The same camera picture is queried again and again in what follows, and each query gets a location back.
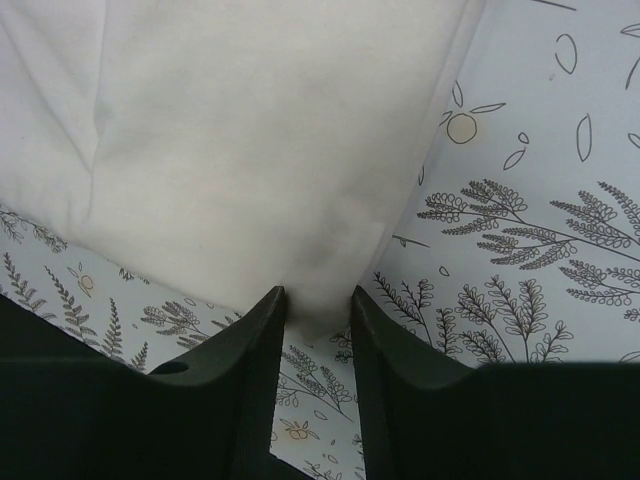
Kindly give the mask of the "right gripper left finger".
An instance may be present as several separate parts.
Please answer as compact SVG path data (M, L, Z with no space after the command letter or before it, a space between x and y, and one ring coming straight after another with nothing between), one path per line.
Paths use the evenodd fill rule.
M142 374L1 303L5 479L270 479L285 291Z

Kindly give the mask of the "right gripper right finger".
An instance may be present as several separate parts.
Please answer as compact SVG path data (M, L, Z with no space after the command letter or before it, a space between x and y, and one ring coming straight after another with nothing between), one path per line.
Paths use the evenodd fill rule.
M362 289L351 301L370 479L635 479L639 368L467 367L404 330Z

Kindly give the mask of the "white Coca-Cola t-shirt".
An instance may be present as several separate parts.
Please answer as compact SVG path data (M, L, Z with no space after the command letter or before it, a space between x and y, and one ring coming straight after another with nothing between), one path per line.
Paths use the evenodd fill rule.
M235 311L344 328L481 1L5 1L1 202Z

